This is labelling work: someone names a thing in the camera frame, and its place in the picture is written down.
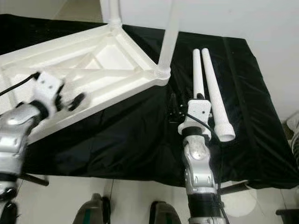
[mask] black tablecloth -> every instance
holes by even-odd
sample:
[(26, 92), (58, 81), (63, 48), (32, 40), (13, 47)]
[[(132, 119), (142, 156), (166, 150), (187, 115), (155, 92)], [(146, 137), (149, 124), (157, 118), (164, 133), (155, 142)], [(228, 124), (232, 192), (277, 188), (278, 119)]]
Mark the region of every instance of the black tablecloth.
[[(0, 15), (0, 54), (101, 25)], [(123, 28), (157, 63), (164, 31)], [(299, 173), (295, 160), (246, 41), (183, 32), (178, 35), (167, 86), (154, 86), (30, 145), (24, 171), (183, 186), (182, 138), (177, 127), (184, 119), (180, 112), (186, 112), (192, 97), (192, 50), (205, 47), (210, 49), (228, 119), (236, 133), (234, 141), (221, 146), (222, 181), (296, 186)], [(210, 149), (217, 179), (221, 150), (214, 141)]]

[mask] black cable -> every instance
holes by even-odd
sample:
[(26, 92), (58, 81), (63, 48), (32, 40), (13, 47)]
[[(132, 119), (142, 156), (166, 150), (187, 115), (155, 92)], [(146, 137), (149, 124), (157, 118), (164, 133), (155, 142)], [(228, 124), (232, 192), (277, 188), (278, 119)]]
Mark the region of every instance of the black cable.
[(220, 194), (221, 179), (222, 179), (222, 169), (223, 169), (223, 153), (222, 153), (221, 141), (218, 138), (216, 132), (209, 125), (205, 124), (204, 122), (202, 122), (201, 120), (197, 119), (196, 117), (194, 117), (194, 116), (192, 116), (190, 114), (186, 114), (186, 116), (189, 117), (189, 118), (191, 118), (192, 120), (195, 120), (196, 122), (200, 123), (204, 127), (206, 127), (211, 132), (211, 134), (213, 135), (213, 137), (217, 140), (217, 143), (219, 145), (220, 155), (221, 155), (221, 165), (220, 165), (220, 172), (219, 172), (219, 178), (218, 178), (217, 195), (218, 195), (218, 199), (219, 199), (220, 210), (221, 210), (221, 212), (223, 214), (223, 217), (224, 217), (226, 223), (229, 224), (228, 216), (226, 215), (226, 212), (225, 212), (225, 210), (223, 208), (222, 201), (221, 201), (221, 194)]
[(0, 92), (0, 96), (4, 95), (5, 93), (8, 93), (8, 92), (11, 91), (11, 90), (14, 90), (15, 88), (18, 88), (19, 86), (25, 84), (26, 82), (28, 82), (28, 81), (29, 81), (30, 79), (32, 79), (32, 78), (34, 78), (34, 79), (38, 79), (39, 75), (40, 75), (40, 72), (36, 72), (36, 73), (34, 73), (34, 74), (28, 76), (28, 77), (27, 77), (26, 79), (24, 79), (23, 81), (21, 81), (21, 82), (17, 83), (16, 85), (13, 85), (13, 86), (9, 87), (8, 89), (6, 89), (6, 90)]

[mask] white plastic leg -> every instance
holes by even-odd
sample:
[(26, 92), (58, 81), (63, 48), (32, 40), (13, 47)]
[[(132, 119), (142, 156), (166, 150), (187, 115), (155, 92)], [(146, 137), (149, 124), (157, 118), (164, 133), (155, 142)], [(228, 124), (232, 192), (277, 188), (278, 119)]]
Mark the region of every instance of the white plastic leg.
[(159, 63), (155, 75), (160, 79), (170, 78), (170, 63), (176, 46), (179, 29), (179, 1), (172, 0), (171, 12), (161, 48)]
[(205, 48), (201, 53), (205, 66), (206, 82), (209, 89), (215, 121), (214, 130), (220, 141), (232, 141), (233, 139), (235, 139), (235, 132), (232, 125), (228, 121), (228, 116), (226, 114), (225, 107), (222, 101), (209, 50)]
[(200, 51), (198, 49), (193, 50), (193, 97), (197, 98), (197, 94), (200, 93), (205, 97), (204, 82), (202, 79), (202, 69), (200, 61)]
[(110, 2), (110, 20), (109, 24), (113, 28), (119, 28), (122, 26), (121, 17), (119, 12), (118, 0), (109, 0)]

